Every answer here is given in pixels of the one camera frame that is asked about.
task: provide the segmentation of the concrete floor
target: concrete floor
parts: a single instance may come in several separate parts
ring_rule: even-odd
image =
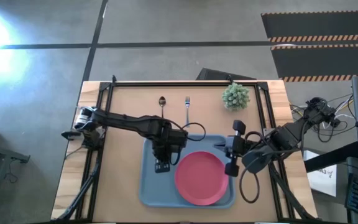
[[[1,44],[89,44],[102,0],[0,0]],[[358,0],[110,0],[99,43],[264,41],[260,13],[358,10]],[[0,191],[0,223],[49,220],[89,49],[0,50],[0,145],[30,154],[12,164],[16,184]],[[203,67],[277,79],[269,47],[98,49],[90,80],[194,80]],[[287,83],[293,104],[351,92],[349,82]],[[355,129],[326,144],[314,132],[305,146],[324,152],[356,140]],[[319,216],[343,220],[342,205],[316,199]]]

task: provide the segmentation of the paper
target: paper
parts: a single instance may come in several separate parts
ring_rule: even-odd
[[[306,150],[303,152],[304,161],[316,156],[318,156],[318,154],[311,151]],[[333,197],[336,196],[336,165],[310,172],[308,173],[308,179],[311,189],[318,190]]]

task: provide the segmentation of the orange striped tape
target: orange striped tape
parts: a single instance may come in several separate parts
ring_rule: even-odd
[[[347,81],[353,76],[358,75],[309,75],[302,77],[283,77],[284,82],[329,82],[329,81]]]
[[[311,49],[311,48],[336,48],[336,47],[358,47],[358,44],[325,44],[325,45],[275,45],[271,47],[271,50],[277,49]]]
[[[311,35],[295,37],[271,37],[270,42],[311,42],[311,41],[341,41],[358,40],[358,35]]]
[[[284,14],[317,14],[317,13],[343,13],[343,12],[358,12],[358,10],[351,10],[351,11],[319,11],[319,12],[266,12],[261,13],[260,15],[284,15]]]

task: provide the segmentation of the gray tray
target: gray tray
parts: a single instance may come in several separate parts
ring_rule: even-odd
[[[200,134],[189,134],[190,138],[201,138]],[[217,156],[224,164],[230,162],[224,153],[213,147],[218,142],[225,141],[222,135],[207,134],[202,141],[187,141],[186,148],[181,152],[184,158],[191,152],[208,151]],[[216,203],[207,206],[193,205],[187,202],[178,192],[175,186],[175,171],[177,166],[171,166],[171,171],[156,174],[154,172],[155,158],[152,152],[152,142],[145,140],[143,145],[142,170],[140,172],[139,198],[142,203],[151,207],[174,208],[229,208],[233,205],[235,196],[234,179],[229,177],[226,193]]]

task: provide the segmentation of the pink plate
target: pink plate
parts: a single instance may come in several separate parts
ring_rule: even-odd
[[[184,157],[175,173],[179,194],[195,205],[211,205],[226,192],[229,178],[224,164],[214,154],[197,151]]]

